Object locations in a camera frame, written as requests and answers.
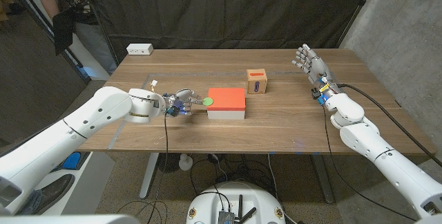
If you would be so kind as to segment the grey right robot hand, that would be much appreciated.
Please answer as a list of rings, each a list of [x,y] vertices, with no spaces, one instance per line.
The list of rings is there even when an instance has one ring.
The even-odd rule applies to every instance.
[[[291,63],[302,70],[314,85],[311,94],[320,105],[324,105],[329,98],[343,92],[337,86],[336,78],[326,63],[307,44],[298,48],[296,58]]]

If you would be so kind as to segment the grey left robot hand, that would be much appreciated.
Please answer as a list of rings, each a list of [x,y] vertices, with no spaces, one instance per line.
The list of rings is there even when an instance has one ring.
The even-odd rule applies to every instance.
[[[202,105],[201,97],[189,88],[184,88],[173,94],[163,94],[165,100],[165,115],[192,115],[192,104]]]

